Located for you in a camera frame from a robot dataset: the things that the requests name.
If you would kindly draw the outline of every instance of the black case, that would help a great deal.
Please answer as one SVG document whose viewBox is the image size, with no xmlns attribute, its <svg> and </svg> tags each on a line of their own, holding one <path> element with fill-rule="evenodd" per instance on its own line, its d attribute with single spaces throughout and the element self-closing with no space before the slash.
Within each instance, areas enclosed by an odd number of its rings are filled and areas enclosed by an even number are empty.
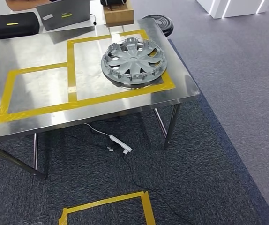
<svg viewBox="0 0 269 225">
<path fill-rule="evenodd" d="M 34 35 L 39 30 L 39 20 L 33 12 L 0 16 L 0 39 Z"/>
<path fill-rule="evenodd" d="M 126 3 L 126 1 L 127 0 L 101 0 L 101 3 L 103 6 L 111 6 L 111 5 L 116 5 L 116 4 L 125 4 Z"/>
</svg>

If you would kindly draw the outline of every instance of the white device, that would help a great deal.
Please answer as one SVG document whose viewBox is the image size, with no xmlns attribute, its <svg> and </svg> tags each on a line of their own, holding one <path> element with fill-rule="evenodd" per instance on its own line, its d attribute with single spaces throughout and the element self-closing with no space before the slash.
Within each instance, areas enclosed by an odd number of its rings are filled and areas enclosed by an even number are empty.
<svg viewBox="0 0 269 225">
<path fill-rule="evenodd" d="M 124 149 L 123 154 L 125 154 L 125 155 L 126 155 L 128 152 L 132 151 L 132 148 L 125 144 L 124 142 L 122 142 L 122 141 L 119 140 L 118 138 L 116 138 L 116 137 L 115 137 L 113 135 L 110 135 L 110 139 L 113 141 L 113 142 L 116 142 L 116 143 L 120 145 L 121 147 L 122 147 Z"/>
</svg>

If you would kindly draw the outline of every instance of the carpet floor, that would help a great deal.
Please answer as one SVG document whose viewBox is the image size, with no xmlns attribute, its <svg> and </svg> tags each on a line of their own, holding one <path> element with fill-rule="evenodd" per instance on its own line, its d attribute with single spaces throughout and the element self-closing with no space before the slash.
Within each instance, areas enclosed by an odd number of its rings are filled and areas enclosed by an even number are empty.
<svg viewBox="0 0 269 225">
<path fill-rule="evenodd" d="M 168 124 L 171 107 L 159 109 Z M 154 189 L 181 214 L 150 192 L 157 225 L 269 224 L 269 207 L 226 133 L 201 94 L 183 104 L 166 150 L 152 111 L 94 122 L 134 151 L 126 155 L 135 182 Z M 1 148 L 32 163 L 33 137 L 0 143 Z M 144 189 L 131 180 L 121 149 L 109 152 L 103 135 L 85 125 L 39 134 L 39 180 L 0 160 L 0 225 L 57 224 L 65 207 Z M 69 225 L 146 224 L 138 199 L 69 214 Z"/>
<path fill-rule="evenodd" d="M 169 38 L 269 205 L 269 8 L 215 20 L 196 0 L 131 3 L 173 20 Z"/>
</svg>

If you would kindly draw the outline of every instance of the round stool seat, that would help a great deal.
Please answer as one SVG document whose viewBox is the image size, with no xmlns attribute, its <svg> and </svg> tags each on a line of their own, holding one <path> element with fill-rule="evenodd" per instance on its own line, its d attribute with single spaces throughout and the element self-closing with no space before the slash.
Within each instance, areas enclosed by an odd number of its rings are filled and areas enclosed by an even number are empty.
<svg viewBox="0 0 269 225">
<path fill-rule="evenodd" d="M 147 15 L 144 17 L 145 18 L 153 18 L 156 21 L 156 23 L 159 26 L 160 29 L 165 34 L 165 36 L 168 37 L 173 32 L 174 25 L 173 22 L 166 16 L 164 15 Z"/>
</svg>

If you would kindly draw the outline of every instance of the yellow tape square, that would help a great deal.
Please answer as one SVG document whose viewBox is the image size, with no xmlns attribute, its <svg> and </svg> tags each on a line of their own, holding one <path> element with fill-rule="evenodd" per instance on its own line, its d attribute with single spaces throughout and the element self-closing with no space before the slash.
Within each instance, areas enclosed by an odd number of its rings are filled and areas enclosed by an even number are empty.
<svg viewBox="0 0 269 225">
<path fill-rule="evenodd" d="M 81 211 L 81 210 L 86 210 L 95 206 L 100 206 L 100 205 L 104 205 L 104 204 L 108 204 L 108 203 L 114 203 L 114 202 L 119 202 L 119 201 L 122 201 L 122 200 L 127 200 L 127 199 L 131 199 L 131 198 L 137 198 L 137 197 L 141 197 L 143 205 L 143 210 L 145 215 L 145 220 L 147 225 L 156 225 L 156 221 L 153 216 L 153 212 L 151 207 L 151 202 L 150 199 L 149 198 L 148 192 L 136 192 L 136 193 L 131 193 L 131 194 L 128 194 L 128 195 L 121 195 L 118 197 L 113 197 L 113 198 L 107 198 L 107 199 L 104 199 L 104 200 L 99 200 L 97 202 L 91 202 L 85 205 L 79 205 L 76 207 L 73 207 L 73 208 L 64 208 L 62 216 L 58 220 L 58 225 L 68 225 L 67 224 L 67 215 L 69 213 L 73 213 L 73 212 L 77 212 L 77 211 Z"/>
<path fill-rule="evenodd" d="M 119 35 L 128 36 L 128 35 L 135 35 L 135 34 L 140 34 L 143 39 L 148 39 L 147 34 L 144 30 L 127 31 L 127 32 L 120 33 Z M 9 71 L 0 104 L 0 123 L 9 122 L 13 120 L 20 120 L 20 119 L 39 116 L 39 115 L 42 115 L 46 113 L 54 113 L 54 112 L 62 111 L 62 110 L 75 109 L 75 108 L 79 108 L 82 106 L 94 105 L 98 103 L 104 103 L 104 102 L 113 101 L 113 100 L 118 100 L 122 98 L 129 98 L 133 96 L 153 93 L 157 91 L 169 90 L 175 87 L 173 81 L 168 74 L 168 72 L 165 71 L 162 75 L 162 83 L 161 84 L 151 85 L 149 87 L 144 87 L 141 89 L 123 91 L 123 92 L 113 93 L 113 94 L 109 94 L 104 96 L 77 100 L 76 77 L 75 73 L 74 44 L 88 42 L 88 41 L 103 40 L 103 39 L 107 39 L 111 37 L 112 37 L 111 35 L 103 35 L 103 36 L 97 36 L 97 37 L 87 37 L 87 38 L 81 38 L 81 39 L 76 39 L 76 40 L 69 40 L 67 41 L 67 62 L 41 66 L 41 67 L 33 67 L 33 68 Z M 61 68 L 61 67 L 67 67 L 67 83 L 68 83 L 67 90 L 68 90 L 68 100 L 69 100 L 68 103 L 51 105 L 51 106 L 30 109 L 30 110 L 20 111 L 20 112 L 8 113 L 11 98 L 11 93 L 14 88 L 14 83 L 17 75 L 42 71 L 42 70 L 48 70 L 48 69 L 54 69 L 54 68 Z"/>
</svg>

